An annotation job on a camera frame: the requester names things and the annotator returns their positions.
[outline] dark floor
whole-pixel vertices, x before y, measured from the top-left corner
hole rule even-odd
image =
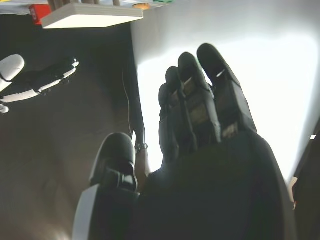
[[[80,62],[69,85],[0,115],[0,239],[67,240],[101,142],[129,133],[130,25],[44,30],[30,16],[1,15],[0,31],[0,59],[22,55],[23,71],[66,56]]]

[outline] red box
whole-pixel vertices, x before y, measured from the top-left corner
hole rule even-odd
[[[33,4],[29,9],[35,25],[41,25],[41,19],[51,13],[50,6],[44,4]]]

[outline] wristwatch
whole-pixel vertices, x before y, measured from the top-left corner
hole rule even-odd
[[[135,153],[137,154],[138,152],[140,152],[140,150],[148,149],[148,144],[146,144],[146,143],[137,144],[137,145],[135,145],[134,148],[135,148]]]

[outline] green object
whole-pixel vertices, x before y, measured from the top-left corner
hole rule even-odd
[[[170,4],[173,3],[175,0],[153,0],[155,3],[164,3],[164,4]]]

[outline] white robotic hand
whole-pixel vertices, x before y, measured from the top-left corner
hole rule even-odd
[[[13,56],[7,57],[0,62],[0,64],[2,62],[5,63],[0,65],[0,72],[5,73],[5,76],[2,74],[1,77],[0,103],[12,103],[36,97],[67,79],[76,72],[76,67],[79,65],[79,62],[74,57],[69,57],[44,70],[28,71],[17,75],[23,68],[24,61],[21,56],[19,56],[19,59],[18,57],[13,58]],[[18,73],[16,73],[17,66],[22,66]],[[7,107],[0,106],[0,113],[8,112],[8,110]]]

